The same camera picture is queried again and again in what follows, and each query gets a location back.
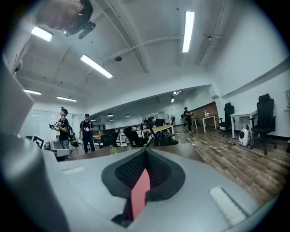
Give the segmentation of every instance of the ceiling light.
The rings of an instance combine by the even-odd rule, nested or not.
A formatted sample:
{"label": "ceiling light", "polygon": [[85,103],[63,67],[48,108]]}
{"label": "ceiling light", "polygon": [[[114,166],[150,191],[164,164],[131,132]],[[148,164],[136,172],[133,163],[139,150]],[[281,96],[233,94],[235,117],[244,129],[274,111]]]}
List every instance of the ceiling light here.
{"label": "ceiling light", "polygon": [[184,39],[183,39],[183,48],[182,52],[186,53],[189,51],[190,40],[193,30],[194,22],[194,12],[186,11],[185,13],[185,29],[184,29]]}
{"label": "ceiling light", "polygon": [[95,70],[97,70],[98,72],[100,72],[101,74],[103,74],[104,76],[106,76],[107,78],[111,78],[113,75],[110,74],[107,70],[105,70],[104,68],[102,68],[99,64],[97,64],[96,62],[94,62],[91,58],[89,58],[86,55],[83,55],[81,60],[85,63],[87,63],[89,66],[91,66],[92,68],[94,68]]}
{"label": "ceiling light", "polygon": [[41,95],[41,92],[36,92],[36,91],[28,90],[28,89],[24,89],[24,91],[25,92],[28,92],[28,93],[33,93],[33,94]]}
{"label": "ceiling light", "polygon": [[67,100],[67,101],[72,101],[72,102],[77,102],[77,100],[73,100],[73,99],[65,98],[65,97],[59,97],[59,96],[57,96],[57,99],[62,99],[62,100]]}
{"label": "ceiling light", "polygon": [[45,39],[46,41],[50,41],[53,36],[52,33],[46,30],[43,30],[39,27],[34,27],[31,31],[31,34],[37,35],[38,37]]}

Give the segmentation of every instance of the black pants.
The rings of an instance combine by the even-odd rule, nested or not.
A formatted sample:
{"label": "black pants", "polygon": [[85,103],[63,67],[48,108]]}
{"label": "black pants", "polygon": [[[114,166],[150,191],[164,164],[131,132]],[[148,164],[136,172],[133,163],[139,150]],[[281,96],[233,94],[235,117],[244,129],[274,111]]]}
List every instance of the black pants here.
{"label": "black pants", "polygon": [[83,146],[85,147],[85,153],[87,153],[87,144],[88,143],[90,143],[90,145],[91,145],[91,150],[95,151],[95,146],[94,146],[94,141],[92,139],[92,135],[90,135],[90,134],[83,135],[82,140],[83,140]]}
{"label": "black pants", "polygon": [[191,124],[192,124],[191,123],[191,119],[190,120],[187,120],[187,123],[188,123],[188,130],[191,131]]}

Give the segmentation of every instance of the wood plank flooring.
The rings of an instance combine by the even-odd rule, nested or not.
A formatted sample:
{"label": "wood plank flooring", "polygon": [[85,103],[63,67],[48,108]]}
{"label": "wood plank flooring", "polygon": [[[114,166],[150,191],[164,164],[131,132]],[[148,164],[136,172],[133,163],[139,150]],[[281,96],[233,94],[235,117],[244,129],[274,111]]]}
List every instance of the wood plank flooring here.
{"label": "wood plank flooring", "polygon": [[[185,132],[186,127],[175,127],[179,132],[175,136],[179,143],[195,143],[196,148],[204,146],[223,147],[231,139],[231,134],[222,137],[219,129],[207,127],[207,132],[198,126],[192,133]],[[240,146],[238,140],[232,140],[228,146],[214,150],[209,147],[198,149],[202,159],[210,166],[242,186],[263,205],[275,197],[284,187],[290,171],[290,155],[286,153],[287,141],[276,140],[277,149],[267,144],[268,154],[264,155],[263,146],[254,149]]]}

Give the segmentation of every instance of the chair seat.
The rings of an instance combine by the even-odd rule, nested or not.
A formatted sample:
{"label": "chair seat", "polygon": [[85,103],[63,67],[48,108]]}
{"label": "chair seat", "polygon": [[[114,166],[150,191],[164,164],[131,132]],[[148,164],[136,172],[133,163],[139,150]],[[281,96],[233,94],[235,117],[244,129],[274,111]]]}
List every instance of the chair seat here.
{"label": "chair seat", "polygon": [[227,123],[227,122],[221,122],[221,123],[219,123],[218,124],[219,126],[221,126],[221,127],[230,127],[230,126],[232,126],[232,124],[231,123]]}
{"label": "chair seat", "polygon": [[251,129],[254,133],[258,133],[258,134],[268,134],[272,131],[271,127],[261,127],[258,125],[255,125],[252,127]]}

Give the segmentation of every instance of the man in black t-shirt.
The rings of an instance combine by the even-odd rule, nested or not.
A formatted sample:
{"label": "man in black t-shirt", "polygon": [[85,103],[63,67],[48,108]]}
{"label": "man in black t-shirt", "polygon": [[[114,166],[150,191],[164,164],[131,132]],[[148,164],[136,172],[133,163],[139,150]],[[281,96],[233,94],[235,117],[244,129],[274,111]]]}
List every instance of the man in black t-shirt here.
{"label": "man in black t-shirt", "polygon": [[187,123],[188,123],[188,130],[189,130],[189,132],[192,132],[192,130],[191,130],[191,115],[192,115],[192,113],[189,113],[188,111],[187,111],[187,107],[185,107],[184,108],[184,117],[186,117],[186,121],[187,121]]}
{"label": "man in black t-shirt", "polygon": [[80,124],[80,133],[79,140],[83,140],[83,146],[85,147],[85,153],[87,153],[87,144],[90,143],[91,150],[95,151],[94,141],[92,139],[92,130],[94,126],[92,122],[89,120],[89,114],[85,114],[85,120],[83,120]]}
{"label": "man in black t-shirt", "polygon": [[69,141],[68,141],[68,119],[66,118],[68,115],[67,109],[62,107],[60,111],[60,120],[58,121],[58,127],[54,127],[56,131],[59,131],[59,141],[62,149],[69,149]]}

